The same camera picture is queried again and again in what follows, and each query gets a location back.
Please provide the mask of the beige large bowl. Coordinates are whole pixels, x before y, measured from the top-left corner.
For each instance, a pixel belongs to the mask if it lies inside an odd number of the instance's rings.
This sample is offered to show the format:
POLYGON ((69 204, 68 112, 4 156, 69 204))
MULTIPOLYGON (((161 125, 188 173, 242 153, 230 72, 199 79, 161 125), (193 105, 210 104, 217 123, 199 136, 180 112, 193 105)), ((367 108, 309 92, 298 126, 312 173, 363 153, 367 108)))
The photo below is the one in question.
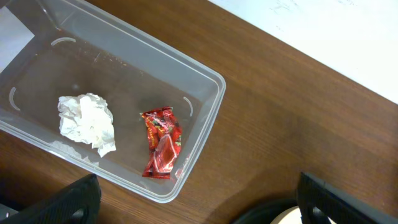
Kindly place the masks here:
MULTIPOLYGON (((331 218, 325 216, 324 213, 317 207, 314 207, 310 214, 313 215, 313 218, 315 218, 317 222, 326 221, 326 223, 329 224, 336 224, 331 218)), ((273 219, 273 221, 271 221, 271 224, 302 224, 302 223, 303 223, 302 214, 298 206, 285 210, 284 212, 276 216, 273 219)))

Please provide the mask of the red snack wrapper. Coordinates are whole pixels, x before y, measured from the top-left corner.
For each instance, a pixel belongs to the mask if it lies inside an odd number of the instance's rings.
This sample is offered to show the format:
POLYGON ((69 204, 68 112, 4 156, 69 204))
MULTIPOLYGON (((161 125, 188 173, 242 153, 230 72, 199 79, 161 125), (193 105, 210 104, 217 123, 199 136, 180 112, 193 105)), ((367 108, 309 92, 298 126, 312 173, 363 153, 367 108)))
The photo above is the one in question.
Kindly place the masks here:
POLYGON ((150 159, 143 177, 170 179, 175 161, 182 148, 182 128, 173 108, 166 106, 140 114, 147 128, 150 159))

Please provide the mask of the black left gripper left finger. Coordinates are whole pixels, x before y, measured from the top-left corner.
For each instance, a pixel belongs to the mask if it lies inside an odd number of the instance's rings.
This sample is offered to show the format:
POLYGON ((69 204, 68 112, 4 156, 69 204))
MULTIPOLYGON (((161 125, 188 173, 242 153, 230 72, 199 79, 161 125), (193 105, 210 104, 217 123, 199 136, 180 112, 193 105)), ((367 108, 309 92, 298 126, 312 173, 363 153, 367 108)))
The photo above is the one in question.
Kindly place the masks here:
POLYGON ((1 220, 1 224, 95 224, 100 202, 97 175, 89 174, 51 197, 1 220))

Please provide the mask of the white tissue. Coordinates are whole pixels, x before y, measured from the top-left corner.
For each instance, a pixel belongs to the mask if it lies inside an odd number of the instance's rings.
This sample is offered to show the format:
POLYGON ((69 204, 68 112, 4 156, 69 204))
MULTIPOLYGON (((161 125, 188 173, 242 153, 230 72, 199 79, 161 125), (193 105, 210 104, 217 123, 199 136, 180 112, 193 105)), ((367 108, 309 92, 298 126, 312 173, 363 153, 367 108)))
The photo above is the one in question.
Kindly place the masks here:
POLYGON ((58 98, 60 134, 91 145, 100 157, 116 150, 113 114, 107 101, 94 93, 58 98))

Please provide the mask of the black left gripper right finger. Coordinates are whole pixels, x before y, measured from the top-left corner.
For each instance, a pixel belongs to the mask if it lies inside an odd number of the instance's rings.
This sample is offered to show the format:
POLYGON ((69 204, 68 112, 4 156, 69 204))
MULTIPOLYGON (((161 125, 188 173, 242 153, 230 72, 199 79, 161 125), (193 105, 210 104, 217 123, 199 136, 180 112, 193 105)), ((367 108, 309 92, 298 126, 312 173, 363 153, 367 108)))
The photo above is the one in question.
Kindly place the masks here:
POLYGON ((297 204, 303 223, 397 224, 397 218, 306 172, 300 174, 297 204))

